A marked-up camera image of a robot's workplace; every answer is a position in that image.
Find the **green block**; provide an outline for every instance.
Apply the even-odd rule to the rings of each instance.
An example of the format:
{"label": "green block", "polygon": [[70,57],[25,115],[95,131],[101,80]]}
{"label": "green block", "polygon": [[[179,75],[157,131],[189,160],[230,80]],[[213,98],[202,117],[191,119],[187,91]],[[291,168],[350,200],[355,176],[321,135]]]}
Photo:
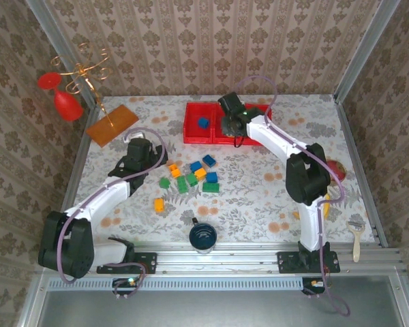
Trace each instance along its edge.
{"label": "green block", "polygon": [[190,184],[191,187],[198,184],[196,175],[194,175],[194,173],[189,174],[188,176],[186,176],[186,180],[188,181],[188,183]]}
{"label": "green block", "polygon": [[177,177],[177,189],[180,194],[188,192],[188,185],[186,185],[186,180],[184,176]]}
{"label": "green block", "polygon": [[167,189],[170,187],[170,180],[168,178],[162,177],[161,180],[159,181],[159,186],[162,189]]}
{"label": "green block", "polygon": [[219,183],[203,183],[203,191],[207,193],[219,193]]}

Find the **blue block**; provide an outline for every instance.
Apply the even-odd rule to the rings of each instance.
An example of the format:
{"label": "blue block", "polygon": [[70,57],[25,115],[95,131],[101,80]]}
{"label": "blue block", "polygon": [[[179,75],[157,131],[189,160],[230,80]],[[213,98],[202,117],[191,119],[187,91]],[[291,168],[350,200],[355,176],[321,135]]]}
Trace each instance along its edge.
{"label": "blue block", "polygon": [[199,161],[193,162],[190,164],[190,168],[192,172],[196,172],[197,170],[199,170],[202,167],[202,164]]}
{"label": "blue block", "polygon": [[205,156],[203,157],[203,162],[204,162],[205,164],[207,164],[209,167],[213,167],[213,166],[215,166],[215,164],[217,163],[217,162],[214,160],[214,158],[212,158],[210,155],[205,155]]}
{"label": "blue block", "polygon": [[218,176],[216,172],[208,172],[206,175],[206,182],[218,183]]}
{"label": "blue block", "polygon": [[200,126],[203,129],[206,129],[209,127],[209,119],[206,118],[200,118],[198,120],[198,126]]}

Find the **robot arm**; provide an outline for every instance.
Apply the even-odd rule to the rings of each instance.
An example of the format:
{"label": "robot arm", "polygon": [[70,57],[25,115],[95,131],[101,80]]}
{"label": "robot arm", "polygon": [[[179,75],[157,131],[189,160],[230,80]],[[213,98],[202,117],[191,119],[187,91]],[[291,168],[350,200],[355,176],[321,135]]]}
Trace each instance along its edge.
{"label": "robot arm", "polygon": [[[131,139],[127,146],[127,155],[109,172],[101,187],[64,213],[52,211],[44,225],[38,263],[57,270],[59,234],[65,222],[75,212],[77,214],[65,232],[61,250],[65,274],[81,278],[97,266],[122,261],[133,262],[133,244],[113,238],[100,242],[94,237],[92,226],[98,225],[109,212],[128,199],[144,183],[148,173],[127,180],[123,178],[153,167],[162,156],[162,146],[157,146],[155,150],[156,153],[152,149],[152,143],[144,138]],[[160,165],[164,165],[167,160],[168,155],[165,152]]]}
{"label": "robot arm", "polygon": [[[285,133],[294,141],[294,143],[297,143],[306,149],[305,143],[296,140],[292,136],[289,136],[286,132],[274,124],[273,126],[274,128],[279,129],[282,133]],[[252,140],[258,141],[273,154],[275,154],[285,166],[287,161],[290,160],[291,155],[298,155],[300,153],[300,150],[294,148],[291,144],[283,140],[276,133],[271,131],[269,127],[267,127],[263,115],[254,117],[252,121],[247,124],[247,134]],[[320,248],[318,239],[319,230],[317,203],[323,199],[324,196],[318,196],[315,200],[312,200],[312,203],[309,206],[305,203],[297,203],[301,222],[300,243],[309,251],[315,251]],[[324,245],[326,243],[326,238],[324,236],[322,237],[322,241],[322,245]]]}
{"label": "robot arm", "polygon": [[234,137],[248,136],[269,149],[286,166],[286,190],[291,198],[297,202],[301,221],[300,243],[308,250],[320,248],[317,203],[322,201],[330,184],[329,173],[306,154],[302,153],[294,144],[298,144],[317,157],[326,161],[324,151],[319,144],[311,146],[293,138],[278,126],[269,122],[274,129],[285,135],[292,144],[277,135],[267,125],[263,112],[259,110],[247,111],[239,101],[236,93],[230,93],[218,100],[226,119],[222,122],[222,129]]}

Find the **wall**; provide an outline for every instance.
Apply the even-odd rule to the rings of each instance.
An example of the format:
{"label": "wall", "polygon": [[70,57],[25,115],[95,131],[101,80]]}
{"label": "wall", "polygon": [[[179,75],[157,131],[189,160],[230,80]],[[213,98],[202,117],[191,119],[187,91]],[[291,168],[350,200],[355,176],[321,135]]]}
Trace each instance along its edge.
{"label": "wall", "polygon": [[402,0],[344,101],[369,186],[409,274],[409,0]]}
{"label": "wall", "polygon": [[[333,93],[380,0],[48,0],[68,42],[109,47],[104,95],[216,94],[262,74]],[[247,93],[272,93],[262,82]]]}
{"label": "wall", "polygon": [[36,86],[55,55],[24,1],[0,1],[0,326],[18,319],[43,218],[61,206],[85,123],[62,121]]}

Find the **blue mug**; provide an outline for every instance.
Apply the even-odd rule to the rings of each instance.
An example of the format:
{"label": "blue mug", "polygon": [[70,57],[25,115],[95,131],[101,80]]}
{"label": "blue mug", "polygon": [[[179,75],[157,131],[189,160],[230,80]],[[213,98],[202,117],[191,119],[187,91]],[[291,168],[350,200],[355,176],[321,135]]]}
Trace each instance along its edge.
{"label": "blue mug", "polygon": [[200,254],[208,254],[217,242],[217,231],[208,223],[199,223],[197,218],[192,219],[194,227],[190,232],[190,242]]}

